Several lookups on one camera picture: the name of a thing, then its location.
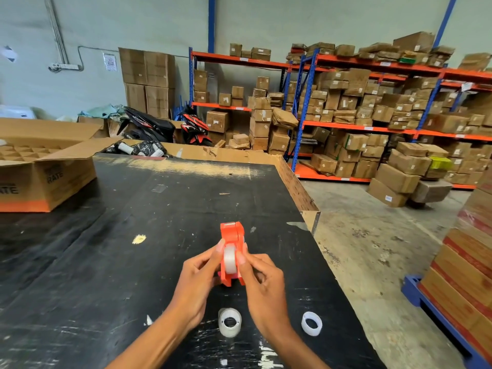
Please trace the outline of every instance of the blue pallet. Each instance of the blue pallet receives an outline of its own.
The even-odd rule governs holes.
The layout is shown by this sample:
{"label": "blue pallet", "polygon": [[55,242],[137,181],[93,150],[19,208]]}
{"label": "blue pallet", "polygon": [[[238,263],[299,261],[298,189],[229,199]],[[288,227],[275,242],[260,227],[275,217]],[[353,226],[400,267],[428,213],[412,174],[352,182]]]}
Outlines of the blue pallet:
{"label": "blue pallet", "polygon": [[427,307],[427,310],[431,312],[443,326],[441,328],[444,333],[448,333],[446,335],[451,335],[461,347],[458,347],[458,350],[462,348],[460,351],[463,355],[463,362],[466,369],[492,369],[492,366],[473,348],[470,343],[464,338],[463,335],[460,334],[458,330],[448,321],[446,317],[443,316],[439,310],[434,307],[432,302],[427,299],[427,297],[419,290],[417,284],[421,280],[422,277],[417,275],[407,275],[403,279],[402,293],[409,300],[411,304],[416,307],[422,307],[423,304]]}

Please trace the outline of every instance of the open cardboard box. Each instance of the open cardboard box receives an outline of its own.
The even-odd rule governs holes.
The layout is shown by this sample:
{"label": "open cardboard box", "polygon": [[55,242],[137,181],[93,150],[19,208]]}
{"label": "open cardboard box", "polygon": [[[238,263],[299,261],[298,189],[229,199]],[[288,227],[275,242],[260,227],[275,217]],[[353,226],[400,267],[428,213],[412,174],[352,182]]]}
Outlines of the open cardboard box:
{"label": "open cardboard box", "polygon": [[[124,140],[124,142],[128,145],[135,145],[139,141]],[[287,187],[292,200],[296,204],[297,209],[300,211],[304,222],[314,235],[321,212],[314,203],[314,200],[306,192],[299,179],[280,155],[269,155],[261,150],[211,148],[206,146],[184,145],[181,143],[169,144],[163,142],[162,145],[170,155],[182,159],[274,165],[280,178]],[[169,163],[169,160],[164,159],[162,162]]]}
{"label": "open cardboard box", "polygon": [[120,138],[99,124],[0,118],[0,212],[49,212],[95,179],[92,156]]}

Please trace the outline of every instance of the metal shelving rack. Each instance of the metal shelving rack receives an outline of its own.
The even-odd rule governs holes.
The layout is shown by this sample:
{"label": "metal shelving rack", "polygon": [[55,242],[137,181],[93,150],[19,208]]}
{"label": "metal shelving rack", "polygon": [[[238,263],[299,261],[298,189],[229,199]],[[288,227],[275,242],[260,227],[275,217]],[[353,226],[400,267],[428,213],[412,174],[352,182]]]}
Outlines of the metal shelving rack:
{"label": "metal shelving rack", "polygon": [[284,101],[282,106],[283,109],[285,109],[285,103],[287,100],[290,74],[292,70],[296,69],[296,67],[297,69],[299,69],[298,66],[292,65],[292,62],[281,63],[281,62],[263,61],[260,59],[235,57],[231,55],[195,52],[191,47],[188,48],[188,58],[189,58],[189,98],[190,98],[191,105],[197,107],[210,107],[210,108],[224,109],[224,110],[240,110],[240,111],[251,112],[251,109],[249,109],[248,107],[220,106],[218,103],[203,103],[203,102],[193,101],[193,83],[194,83],[193,71],[196,70],[198,62],[233,64],[233,65],[246,66],[246,67],[280,70],[281,74],[280,74],[279,91],[284,92]]}
{"label": "metal shelving rack", "polygon": [[[332,68],[324,68],[319,67],[318,64],[325,63],[328,64]],[[335,55],[320,55],[319,50],[315,50],[314,54],[311,57],[303,56],[300,64],[300,73],[297,80],[296,86],[296,96],[294,99],[294,106],[292,108],[292,113],[297,116],[297,108],[298,102],[300,98],[300,93],[302,87],[304,87],[305,82],[307,81],[306,87],[306,95],[304,97],[304,105],[303,112],[301,114],[301,118],[299,119],[299,128],[297,132],[297,142],[295,148],[293,150],[292,155],[292,171],[295,172],[296,176],[300,179],[319,179],[319,180],[332,180],[332,181],[353,181],[353,182],[370,182],[370,179],[356,179],[356,178],[338,178],[335,176],[325,176],[317,173],[309,167],[306,167],[302,164],[298,164],[299,156],[310,156],[310,154],[299,154],[299,147],[301,143],[301,136],[304,127],[307,125],[314,125],[325,128],[341,128],[341,129],[349,129],[349,130],[361,130],[361,131],[370,131],[370,132],[382,132],[382,133],[403,133],[403,134],[411,134],[412,142],[416,142],[416,139],[420,135],[430,135],[430,136],[439,136],[439,137],[451,137],[459,140],[480,140],[480,141],[492,141],[492,137],[480,136],[480,135],[465,135],[465,134],[451,134],[451,133],[442,133],[436,131],[430,131],[422,129],[422,126],[427,118],[428,112],[431,109],[432,102],[436,94],[439,92],[441,87],[444,88],[458,88],[458,96],[455,99],[452,110],[456,108],[459,102],[459,98],[463,92],[463,86],[461,82],[469,83],[471,87],[466,90],[471,91],[492,91],[491,88],[480,87],[480,84],[492,84],[492,73],[490,72],[476,72],[476,71],[466,71],[460,69],[453,68],[435,68],[429,66],[421,66],[421,65],[408,65],[397,62],[373,62],[369,60],[357,59],[357,58],[341,58]],[[404,81],[407,77],[413,76],[423,76],[423,77],[438,77],[437,85],[433,89],[430,99],[427,103],[427,107],[420,119],[419,125],[417,129],[413,130],[394,130],[388,129],[384,127],[366,127],[361,125],[352,125],[352,124],[337,124],[332,122],[320,122],[320,121],[309,121],[305,120],[306,111],[308,108],[309,98],[311,97],[311,85],[314,80],[315,72],[322,71],[334,71],[335,68],[365,68],[370,69],[373,72],[371,73],[371,79],[378,79],[378,82],[384,80],[390,81]],[[303,79],[304,70],[308,69],[307,77]],[[454,188],[458,189],[474,189],[475,186],[471,185],[463,185],[463,184],[455,184]]]}

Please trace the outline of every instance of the worn table surface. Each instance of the worn table surface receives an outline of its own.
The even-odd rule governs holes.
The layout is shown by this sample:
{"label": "worn table surface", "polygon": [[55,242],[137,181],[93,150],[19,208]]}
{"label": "worn table surface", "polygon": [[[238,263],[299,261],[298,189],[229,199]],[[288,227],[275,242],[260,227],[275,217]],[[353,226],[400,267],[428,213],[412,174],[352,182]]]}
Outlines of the worn table surface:
{"label": "worn table surface", "polygon": [[[292,324],[327,364],[385,367],[314,238],[293,225],[303,220],[274,166],[99,155],[96,169],[97,180],[51,213],[0,214],[1,368],[104,367],[147,316],[157,319],[183,261],[216,244],[227,221],[284,270]],[[132,244],[136,235],[146,239]],[[243,317],[234,339],[218,331],[224,307]],[[301,329],[306,311],[323,321],[317,337]],[[218,286],[164,367],[281,367],[265,347],[244,287]]]}

